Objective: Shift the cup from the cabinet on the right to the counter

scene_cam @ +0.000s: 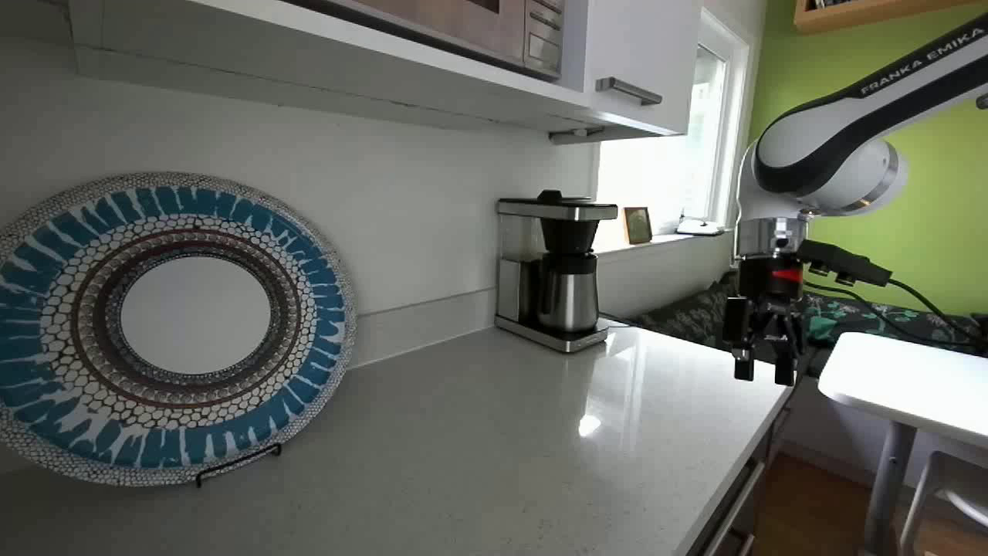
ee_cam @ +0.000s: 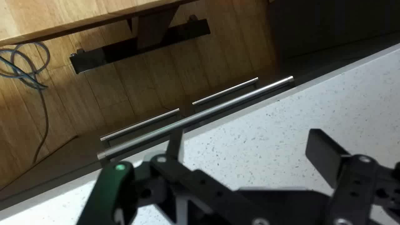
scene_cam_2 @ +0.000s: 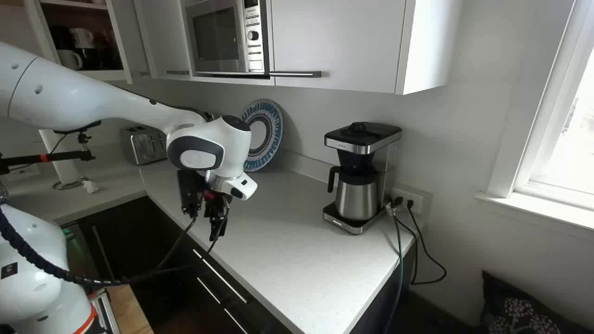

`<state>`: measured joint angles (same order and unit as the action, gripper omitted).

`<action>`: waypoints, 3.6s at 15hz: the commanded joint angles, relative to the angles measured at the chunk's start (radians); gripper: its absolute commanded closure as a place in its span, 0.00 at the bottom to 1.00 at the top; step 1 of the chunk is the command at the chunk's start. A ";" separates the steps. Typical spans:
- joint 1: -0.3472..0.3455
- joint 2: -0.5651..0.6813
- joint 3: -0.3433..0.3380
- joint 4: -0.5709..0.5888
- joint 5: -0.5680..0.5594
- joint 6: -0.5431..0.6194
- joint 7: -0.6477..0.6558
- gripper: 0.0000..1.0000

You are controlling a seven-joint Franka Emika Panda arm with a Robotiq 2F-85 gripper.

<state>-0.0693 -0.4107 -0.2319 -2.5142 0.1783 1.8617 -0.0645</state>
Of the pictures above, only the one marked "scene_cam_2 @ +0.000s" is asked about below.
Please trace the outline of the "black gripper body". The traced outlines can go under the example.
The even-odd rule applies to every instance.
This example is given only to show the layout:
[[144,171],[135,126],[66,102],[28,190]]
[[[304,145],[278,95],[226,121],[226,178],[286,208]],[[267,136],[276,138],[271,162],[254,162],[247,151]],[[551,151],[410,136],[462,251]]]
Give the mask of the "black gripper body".
[[230,197],[224,193],[215,191],[202,175],[189,169],[180,169],[176,173],[180,201],[198,195],[202,199],[202,206],[206,208],[206,217],[213,214],[226,212],[228,214],[228,201]]

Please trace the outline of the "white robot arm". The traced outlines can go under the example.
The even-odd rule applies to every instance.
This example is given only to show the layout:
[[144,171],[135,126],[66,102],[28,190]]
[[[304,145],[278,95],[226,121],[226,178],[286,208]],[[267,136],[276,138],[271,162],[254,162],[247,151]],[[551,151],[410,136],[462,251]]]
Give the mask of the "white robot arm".
[[[0,45],[0,115],[41,130],[79,132],[104,119],[159,130],[169,162],[222,199],[247,201],[258,184],[245,175],[250,130],[232,115],[206,119]],[[66,242],[53,223],[11,204],[0,208],[0,321],[16,334],[83,334],[96,327],[89,279],[68,271]]]

